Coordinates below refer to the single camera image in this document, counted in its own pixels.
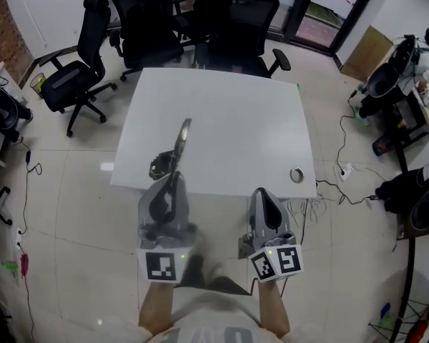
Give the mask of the black framed glass door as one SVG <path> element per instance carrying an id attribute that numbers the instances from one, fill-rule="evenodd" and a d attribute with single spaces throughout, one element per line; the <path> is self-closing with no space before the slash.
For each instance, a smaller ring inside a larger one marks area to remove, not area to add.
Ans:
<path id="1" fill-rule="evenodd" d="M 333 55 L 369 0 L 293 0 L 282 26 L 284 42 Z"/>

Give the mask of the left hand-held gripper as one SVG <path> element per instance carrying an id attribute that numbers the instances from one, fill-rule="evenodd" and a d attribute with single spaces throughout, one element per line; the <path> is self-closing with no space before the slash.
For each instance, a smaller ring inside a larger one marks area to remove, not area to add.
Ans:
<path id="1" fill-rule="evenodd" d="M 148 282 L 179 283 L 197 238 L 197 226 L 189 223 L 189 202 L 184 176 L 174 174 L 175 228 L 165 225 L 172 221 L 172 194 L 169 175 L 146 190 L 138 206 L 139 219 L 146 226 L 138 231 L 137 259 L 143 278 Z"/>

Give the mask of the black office chair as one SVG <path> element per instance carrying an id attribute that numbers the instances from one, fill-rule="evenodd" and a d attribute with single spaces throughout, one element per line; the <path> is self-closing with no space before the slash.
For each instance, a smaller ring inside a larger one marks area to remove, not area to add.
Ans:
<path id="1" fill-rule="evenodd" d="M 291 64 L 280 49 L 268 67 L 262 55 L 279 0 L 224 0 L 216 25 L 205 43 L 196 45 L 196 67 L 270 79 L 277 69 L 290 71 Z"/>
<path id="2" fill-rule="evenodd" d="M 114 82 L 95 87 L 105 75 L 105 67 L 99 50 L 107 37 L 107 27 L 111 17 L 108 0 L 84 0 L 84 18 L 77 44 L 79 59 L 62 65 L 58 57 L 62 51 L 48 54 L 39 60 L 43 66 L 52 63 L 56 71 L 41 85 L 41 95 L 52 112 L 64 113 L 73 107 L 66 135 L 73 135 L 72 127 L 82 107 L 87 107 L 99 115 L 104 123 L 106 116 L 91 101 L 105 89 L 117 89 Z"/>
<path id="3" fill-rule="evenodd" d="M 119 78 L 121 81 L 144 68 L 181 60 L 184 49 L 172 30 L 172 0 L 112 2 L 121 26 L 109 35 L 109 43 L 127 68 Z"/>

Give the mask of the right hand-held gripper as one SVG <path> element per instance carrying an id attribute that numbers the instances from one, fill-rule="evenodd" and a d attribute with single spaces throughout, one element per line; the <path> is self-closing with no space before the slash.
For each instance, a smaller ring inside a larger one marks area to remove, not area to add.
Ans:
<path id="1" fill-rule="evenodd" d="M 301 245 L 296 242 L 292 232 L 287 232 L 287 211 L 282 202 L 266 188 L 257 188 L 252 193 L 249 223 L 252 234 L 239 238 L 238 258 L 251 262 L 258 282 L 277 281 L 304 270 Z M 264 223 L 279 235 L 253 238 L 252 235 L 261 234 Z"/>

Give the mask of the white table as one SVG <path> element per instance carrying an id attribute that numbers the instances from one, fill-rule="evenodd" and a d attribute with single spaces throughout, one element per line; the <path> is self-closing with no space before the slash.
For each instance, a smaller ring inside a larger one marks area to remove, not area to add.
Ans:
<path id="1" fill-rule="evenodd" d="M 195 194 L 279 198 L 316 195 L 312 149 L 295 84 L 223 71 L 146 68 L 129 105 L 111 183 L 147 189 L 151 161 L 174 147 L 190 118 L 179 163 Z M 305 173 L 302 183 L 290 170 Z"/>

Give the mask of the person's light grey shirt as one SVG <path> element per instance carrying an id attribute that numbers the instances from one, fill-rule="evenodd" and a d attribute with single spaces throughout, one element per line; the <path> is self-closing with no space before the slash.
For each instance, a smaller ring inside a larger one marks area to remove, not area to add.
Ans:
<path id="1" fill-rule="evenodd" d="M 174 289 L 170 328 L 152 334 L 133 328 L 131 343 L 318 343 L 310 329 L 296 328 L 278 338 L 257 321 L 258 303 L 251 296 L 193 287 Z"/>

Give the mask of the person's right forearm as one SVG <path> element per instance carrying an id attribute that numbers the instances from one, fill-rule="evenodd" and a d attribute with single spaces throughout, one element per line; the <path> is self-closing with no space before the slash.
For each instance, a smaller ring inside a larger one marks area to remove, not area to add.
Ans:
<path id="1" fill-rule="evenodd" d="M 277 283 L 259 283 L 258 292 L 261 327 L 283 338 L 290 332 L 290 323 Z"/>

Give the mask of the cluttered work desk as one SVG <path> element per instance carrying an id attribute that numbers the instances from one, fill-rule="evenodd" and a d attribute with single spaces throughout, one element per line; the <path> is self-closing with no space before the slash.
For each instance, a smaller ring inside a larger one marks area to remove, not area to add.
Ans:
<path id="1" fill-rule="evenodd" d="M 403 149 L 429 136 L 429 101 L 416 88 L 395 105 Z"/>

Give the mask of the green plastic wrapper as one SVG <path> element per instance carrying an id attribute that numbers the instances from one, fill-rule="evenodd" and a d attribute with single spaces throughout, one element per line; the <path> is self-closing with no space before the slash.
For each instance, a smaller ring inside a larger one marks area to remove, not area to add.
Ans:
<path id="1" fill-rule="evenodd" d="M 15 261 L 5 261 L 1 263 L 1 266 L 11 275 L 13 278 L 16 278 L 18 271 L 19 271 L 19 265 Z"/>

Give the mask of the black mesh waste bin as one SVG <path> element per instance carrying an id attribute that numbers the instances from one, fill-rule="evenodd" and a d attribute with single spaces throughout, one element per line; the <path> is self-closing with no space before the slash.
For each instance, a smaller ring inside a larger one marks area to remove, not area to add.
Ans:
<path id="1" fill-rule="evenodd" d="M 43 95 L 41 93 L 41 87 L 45 81 L 45 75 L 43 73 L 38 73 L 29 84 L 29 86 L 34 90 L 34 92 L 39 96 L 40 99 L 43 98 Z"/>

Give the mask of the person's left forearm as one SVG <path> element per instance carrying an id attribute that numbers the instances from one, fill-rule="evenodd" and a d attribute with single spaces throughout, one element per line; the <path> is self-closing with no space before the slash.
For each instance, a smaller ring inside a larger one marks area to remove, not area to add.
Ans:
<path id="1" fill-rule="evenodd" d="M 156 336 L 172 326 L 174 285 L 152 282 L 139 312 L 138 325 Z"/>

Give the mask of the cardboard box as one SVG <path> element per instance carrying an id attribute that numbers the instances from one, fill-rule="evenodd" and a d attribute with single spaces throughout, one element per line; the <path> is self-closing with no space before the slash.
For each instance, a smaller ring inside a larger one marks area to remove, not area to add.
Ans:
<path id="1" fill-rule="evenodd" d="M 346 76 L 366 80 L 393 48 L 393 42 L 376 28 L 369 26 L 340 72 Z"/>

